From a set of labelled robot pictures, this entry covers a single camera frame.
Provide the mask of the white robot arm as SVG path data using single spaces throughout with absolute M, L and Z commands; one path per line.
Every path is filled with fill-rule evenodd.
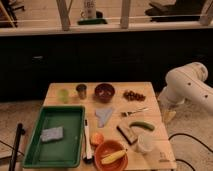
M 213 114 L 213 87 L 205 84 L 207 78 L 208 70 L 200 62 L 171 69 L 166 74 L 166 86 L 158 96 L 164 123 L 173 119 L 176 114 L 174 107 L 183 104 L 186 99 Z

